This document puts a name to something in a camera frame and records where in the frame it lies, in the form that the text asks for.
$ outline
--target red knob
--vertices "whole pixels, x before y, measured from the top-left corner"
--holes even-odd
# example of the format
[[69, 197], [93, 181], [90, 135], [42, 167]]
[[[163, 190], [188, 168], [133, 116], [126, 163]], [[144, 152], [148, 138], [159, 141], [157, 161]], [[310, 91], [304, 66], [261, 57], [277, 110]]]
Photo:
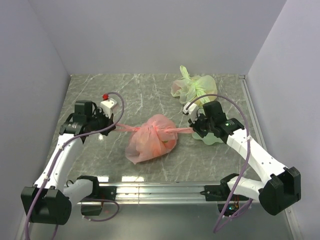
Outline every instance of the red knob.
[[109, 95], [105, 93], [105, 94], [103, 94], [102, 98], [103, 98], [103, 101], [105, 101], [109, 98]]

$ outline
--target yellow-green plastic bag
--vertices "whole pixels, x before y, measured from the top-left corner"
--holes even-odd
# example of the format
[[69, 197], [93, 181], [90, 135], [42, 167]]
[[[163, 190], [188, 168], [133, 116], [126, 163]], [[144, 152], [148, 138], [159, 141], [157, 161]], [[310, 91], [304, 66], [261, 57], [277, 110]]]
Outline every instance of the yellow-green plastic bag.
[[[193, 76], [190, 77], [186, 67], [180, 66], [182, 78], [175, 80], [171, 86], [171, 95], [173, 97], [179, 97], [181, 104], [191, 102], [197, 97], [205, 94], [217, 94], [217, 85], [215, 79], [210, 76]], [[203, 97], [197, 100], [195, 103], [201, 107], [203, 104], [214, 101], [216, 96]]]

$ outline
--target metal frame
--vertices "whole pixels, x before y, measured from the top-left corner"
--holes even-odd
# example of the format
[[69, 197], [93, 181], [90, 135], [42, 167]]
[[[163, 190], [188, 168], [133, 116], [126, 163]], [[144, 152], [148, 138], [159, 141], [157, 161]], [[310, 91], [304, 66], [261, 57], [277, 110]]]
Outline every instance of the metal frame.
[[[200, 192], [205, 185], [220, 185], [219, 182], [166, 182], [166, 183], [107, 183], [101, 187], [116, 186], [115, 201], [119, 204], [212, 204]], [[79, 202], [79, 205], [99, 205], [99, 202]]]
[[[245, 100], [249, 109], [249, 114], [253, 123], [253, 128], [256, 133], [257, 142], [267, 150], [258, 118], [254, 109], [252, 99], [249, 94], [246, 83], [246, 76], [239, 75], [241, 86]], [[205, 185], [219, 185], [217, 181], [212, 182], [164, 182], [164, 183], [146, 183], [146, 182], [120, 182], [108, 183], [100, 182], [101, 187], [116, 186], [115, 201], [119, 204], [212, 204], [225, 203], [217, 201], [206, 201], [205, 196], [200, 195], [204, 191]], [[100, 205], [100, 202], [86, 201], [79, 202], [78, 205]], [[292, 207], [285, 210], [288, 225], [291, 229], [294, 240], [302, 240], [302, 234], [299, 224]], [[16, 240], [24, 239], [23, 228], [26, 217], [23, 215], [20, 227], [18, 229]]]

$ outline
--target plastic bag handle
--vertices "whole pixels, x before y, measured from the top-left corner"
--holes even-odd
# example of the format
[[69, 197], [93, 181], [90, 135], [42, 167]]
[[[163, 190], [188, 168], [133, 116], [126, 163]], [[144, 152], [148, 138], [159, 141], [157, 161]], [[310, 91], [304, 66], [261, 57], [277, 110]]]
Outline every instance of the plastic bag handle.
[[193, 134], [192, 127], [169, 128], [164, 130], [166, 133]]
[[121, 123], [117, 123], [116, 125], [118, 127], [122, 127], [122, 128], [115, 129], [115, 131], [118, 131], [118, 132], [137, 132], [140, 129], [140, 127], [129, 126]]
[[[118, 127], [115, 130], [118, 132], [137, 132], [139, 131], [140, 127], [129, 126], [125, 124], [118, 123]], [[167, 128], [164, 129], [166, 133], [178, 133], [178, 134], [192, 134], [194, 133], [192, 127], [179, 127], [179, 128]]]
[[182, 74], [182, 78], [183, 79], [188, 79], [188, 80], [191, 80], [190, 79], [190, 75], [189, 75], [189, 73], [188, 73], [188, 71], [187, 71], [187, 69], [186, 69], [186, 67], [185, 66], [180, 66], [180, 72], [181, 72], [181, 74]]

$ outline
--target green plastic bag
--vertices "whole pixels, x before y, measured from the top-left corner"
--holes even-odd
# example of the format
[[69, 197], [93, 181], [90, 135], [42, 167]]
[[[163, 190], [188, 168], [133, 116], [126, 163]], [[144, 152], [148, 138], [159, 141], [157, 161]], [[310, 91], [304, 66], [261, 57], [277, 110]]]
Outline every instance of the green plastic bag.
[[201, 138], [198, 133], [192, 133], [192, 137], [196, 140], [202, 140], [206, 145], [212, 145], [215, 143], [223, 143], [220, 138], [217, 138], [213, 133], [209, 132], [204, 138]]
[[[180, 66], [182, 78], [175, 80], [171, 87], [171, 95], [179, 97], [181, 104], [191, 102], [197, 97], [205, 94], [217, 94], [217, 85], [215, 79], [210, 76], [193, 76], [190, 77], [186, 67]], [[197, 100], [195, 103], [201, 107], [203, 104], [214, 101], [216, 96], [207, 96]]]

